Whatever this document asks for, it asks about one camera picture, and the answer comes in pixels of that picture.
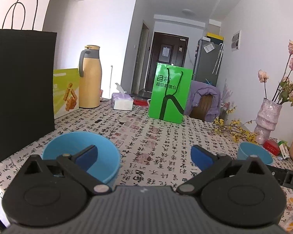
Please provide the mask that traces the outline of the green paper shopping bag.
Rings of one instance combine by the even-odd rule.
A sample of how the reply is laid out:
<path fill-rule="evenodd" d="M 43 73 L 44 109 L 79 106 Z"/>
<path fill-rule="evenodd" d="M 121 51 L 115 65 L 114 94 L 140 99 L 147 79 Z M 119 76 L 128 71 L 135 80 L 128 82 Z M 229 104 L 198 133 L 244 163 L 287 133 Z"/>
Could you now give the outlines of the green paper shopping bag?
<path fill-rule="evenodd" d="M 193 71 L 158 63 L 149 104 L 150 118 L 181 124 Z"/>

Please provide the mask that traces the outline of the dark entrance door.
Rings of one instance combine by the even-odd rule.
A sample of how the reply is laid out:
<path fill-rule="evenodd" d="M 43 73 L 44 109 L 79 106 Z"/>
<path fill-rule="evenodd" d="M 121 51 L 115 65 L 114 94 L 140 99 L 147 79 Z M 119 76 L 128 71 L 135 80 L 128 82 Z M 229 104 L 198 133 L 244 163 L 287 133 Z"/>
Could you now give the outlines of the dark entrance door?
<path fill-rule="evenodd" d="M 184 67 L 188 37 L 155 32 L 144 90 L 151 92 L 158 63 Z"/>

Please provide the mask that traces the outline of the wooden chair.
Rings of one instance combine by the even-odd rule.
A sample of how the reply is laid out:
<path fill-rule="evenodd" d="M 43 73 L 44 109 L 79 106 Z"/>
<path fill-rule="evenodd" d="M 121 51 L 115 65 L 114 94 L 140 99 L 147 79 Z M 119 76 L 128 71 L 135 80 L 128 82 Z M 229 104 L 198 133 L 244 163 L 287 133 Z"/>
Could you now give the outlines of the wooden chair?
<path fill-rule="evenodd" d="M 219 110 L 213 95 L 203 95 L 197 106 L 192 108 L 190 113 L 191 118 L 199 119 L 203 122 L 212 123 L 214 118 L 218 115 Z"/>

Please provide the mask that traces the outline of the wall vent panel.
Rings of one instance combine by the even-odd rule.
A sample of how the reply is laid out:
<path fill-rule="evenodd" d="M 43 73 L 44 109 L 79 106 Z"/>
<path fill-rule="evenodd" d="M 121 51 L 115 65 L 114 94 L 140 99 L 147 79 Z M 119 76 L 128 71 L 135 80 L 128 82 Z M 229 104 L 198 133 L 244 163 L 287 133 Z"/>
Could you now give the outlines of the wall vent panel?
<path fill-rule="evenodd" d="M 231 39 L 231 50 L 236 51 L 240 49 L 241 30 L 236 32 Z"/>

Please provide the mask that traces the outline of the purple jacket on chair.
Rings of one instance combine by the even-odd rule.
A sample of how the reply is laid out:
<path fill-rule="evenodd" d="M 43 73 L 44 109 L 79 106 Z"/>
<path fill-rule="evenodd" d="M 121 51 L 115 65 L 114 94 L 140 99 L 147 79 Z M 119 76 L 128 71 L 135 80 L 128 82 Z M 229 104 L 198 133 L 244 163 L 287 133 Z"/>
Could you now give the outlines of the purple jacket on chair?
<path fill-rule="evenodd" d="M 218 117 L 220 114 L 220 90 L 208 83 L 194 80 L 192 80 L 190 84 L 184 115 L 189 116 L 193 108 L 198 107 L 199 101 L 205 95 L 212 96 L 211 107 L 205 115 L 205 120 L 207 122 L 212 122 L 216 117 Z"/>

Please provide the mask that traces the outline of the ceiling lamp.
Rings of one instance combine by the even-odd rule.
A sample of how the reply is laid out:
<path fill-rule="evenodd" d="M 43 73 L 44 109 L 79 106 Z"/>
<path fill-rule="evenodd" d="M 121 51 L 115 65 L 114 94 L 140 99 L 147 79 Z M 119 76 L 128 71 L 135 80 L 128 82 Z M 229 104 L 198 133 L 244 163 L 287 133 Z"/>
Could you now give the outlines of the ceiling lamp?
<path fill-rule="evenodd" d="M 193 11 L 190 10 L 190 9 L 183 9 L 182 12 L 183 12 L 184 14 L 187 14 L 187 15 L 194 15 L 194 14 L 195 14 L 195 12 L 193 12 Z"/>

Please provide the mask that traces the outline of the purple tissue pack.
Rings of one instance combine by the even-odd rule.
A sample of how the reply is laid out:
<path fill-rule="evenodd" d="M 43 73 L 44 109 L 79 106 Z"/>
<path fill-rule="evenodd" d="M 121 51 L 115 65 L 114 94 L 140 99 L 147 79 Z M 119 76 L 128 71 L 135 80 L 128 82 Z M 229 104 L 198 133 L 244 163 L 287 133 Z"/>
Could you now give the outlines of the purple tissue pack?
<path fill-rule="evenodd" d="M 133 98 L 127 94 L 122 86 L 118 83 L 115 84 L 118 92 L 112 93 L 112 107 L 114 110 L 130 111 L 133 108 Z"/>

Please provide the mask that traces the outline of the red small box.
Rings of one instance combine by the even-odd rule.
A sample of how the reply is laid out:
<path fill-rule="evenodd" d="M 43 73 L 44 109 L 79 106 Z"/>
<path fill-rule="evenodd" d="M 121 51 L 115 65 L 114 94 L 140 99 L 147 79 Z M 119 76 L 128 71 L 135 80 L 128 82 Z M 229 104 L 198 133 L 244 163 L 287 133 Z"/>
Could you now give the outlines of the red small box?
<path fill-rule="evenodd" d="M 280 155 L 280 148 L 278 146 L 278 143 L 273 141 L 272 139 L 265 141 L 263 144 L 263 148 L 275 156 Z"/>

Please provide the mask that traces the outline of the yellow-green snack box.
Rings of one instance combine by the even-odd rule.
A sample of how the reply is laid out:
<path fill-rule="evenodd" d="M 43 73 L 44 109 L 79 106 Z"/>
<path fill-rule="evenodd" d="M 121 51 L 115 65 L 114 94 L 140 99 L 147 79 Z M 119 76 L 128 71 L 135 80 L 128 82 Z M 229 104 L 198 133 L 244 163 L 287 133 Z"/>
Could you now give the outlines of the yellow-green snack box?
<path fill-rule="evenodd" d="M 57 119 L 79 109 L 79 71 L 53 70 L 53 108 Z"/>

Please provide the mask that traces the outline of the yellow thermos jug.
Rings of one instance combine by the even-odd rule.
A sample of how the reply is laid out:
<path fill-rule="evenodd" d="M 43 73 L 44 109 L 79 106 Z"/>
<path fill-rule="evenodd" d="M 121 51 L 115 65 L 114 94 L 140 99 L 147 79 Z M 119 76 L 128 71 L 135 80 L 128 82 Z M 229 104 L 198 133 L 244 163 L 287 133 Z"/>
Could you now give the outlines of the yellow thermos jug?
<path fill-rule="evenodd" d="M 79 107 L 96 108 L 100 105 L 102 66 L 97 45 L 87 45 L 79 59 Z"/>

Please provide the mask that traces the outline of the blue bowl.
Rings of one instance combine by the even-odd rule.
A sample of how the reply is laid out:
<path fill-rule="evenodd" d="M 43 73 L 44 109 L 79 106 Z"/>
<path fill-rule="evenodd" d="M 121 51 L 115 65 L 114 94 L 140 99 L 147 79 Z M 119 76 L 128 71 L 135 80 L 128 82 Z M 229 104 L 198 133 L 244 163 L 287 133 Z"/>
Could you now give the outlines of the blue bowl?
<path fill-rule="evenodd" d="M 246 160 L 251 155 L 258 156 L 266 165 L 273 163 L 273 158 L 263 147 L 250 142 L 241 142 L 237 151 L 237 159 Z"/>
<path fill-rule="evenodd" d="M 101 135 L 91 132 L 62 134 L 46 145 L 42 159 L 54 160 L 65 153 L 74 155 L 90 145 L 97 147 L 98 159 L 87 173 L 113 187 L 120 169 L 120 154 L 116 146 Z"/>

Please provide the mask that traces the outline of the black paper shopping bag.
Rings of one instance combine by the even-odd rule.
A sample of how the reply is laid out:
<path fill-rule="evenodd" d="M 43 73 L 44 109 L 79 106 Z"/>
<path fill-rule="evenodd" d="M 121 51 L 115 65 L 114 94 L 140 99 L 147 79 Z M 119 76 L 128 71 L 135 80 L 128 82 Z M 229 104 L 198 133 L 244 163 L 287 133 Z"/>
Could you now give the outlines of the black paper shopping bag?
<path fill-rule="evenodd" d="M 56 36 L 0 29 L 0 162 L 55 129 Z"/>

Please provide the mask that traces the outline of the yellow flower branch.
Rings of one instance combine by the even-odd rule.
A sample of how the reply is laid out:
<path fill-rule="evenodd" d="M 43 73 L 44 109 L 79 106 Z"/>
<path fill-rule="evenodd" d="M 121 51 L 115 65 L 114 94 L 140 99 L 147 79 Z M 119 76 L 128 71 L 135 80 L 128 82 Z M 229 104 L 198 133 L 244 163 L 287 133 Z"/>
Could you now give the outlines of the yellow flower branch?
<path fill-rule="evenodd" d="M 246 125 L 250 125 L 255 120 L 249 120 L 242 122 L 240 119 L 228 120 L 229 114 L 236 110 L 236 106 L 229 108 L 221 108 L 220 114 L 214 119 L 212 130 L 217 134 L 226 134 L 231 137 L 232 141 L 239 142 L 250 142 L 256 144 L 256 132 L 251 132 Z"/>

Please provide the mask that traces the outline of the yellow box on fridge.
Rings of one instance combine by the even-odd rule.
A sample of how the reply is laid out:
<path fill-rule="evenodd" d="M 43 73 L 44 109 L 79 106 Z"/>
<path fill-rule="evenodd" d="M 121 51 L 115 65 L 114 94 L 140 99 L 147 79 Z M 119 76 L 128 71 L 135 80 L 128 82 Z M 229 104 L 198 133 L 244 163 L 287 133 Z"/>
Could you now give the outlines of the yellow box on fridge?
<path fill-rule="evenodd" d="M 214 34 L 214 33 L 211 33 L 211 32 L 207 32 L 206 37 L 214 38 L 214 39 L 218 39 L 218 40 L 222 40 L 222 41 L 224 40 L 224 37 L 217 35 L 217 34 Z"/>

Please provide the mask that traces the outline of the grey refrigerator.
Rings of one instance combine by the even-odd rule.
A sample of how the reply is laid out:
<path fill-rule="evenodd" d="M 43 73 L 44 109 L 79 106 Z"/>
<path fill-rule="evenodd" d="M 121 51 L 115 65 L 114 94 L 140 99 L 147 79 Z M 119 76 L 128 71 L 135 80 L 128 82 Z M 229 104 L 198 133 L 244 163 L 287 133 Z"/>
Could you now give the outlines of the grey refrigerator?
<path fill-rule="evenodd" d="M 212 36 L 199 39 L 192 80 L 216 86 L 223 57 L 223 40 Z"/>

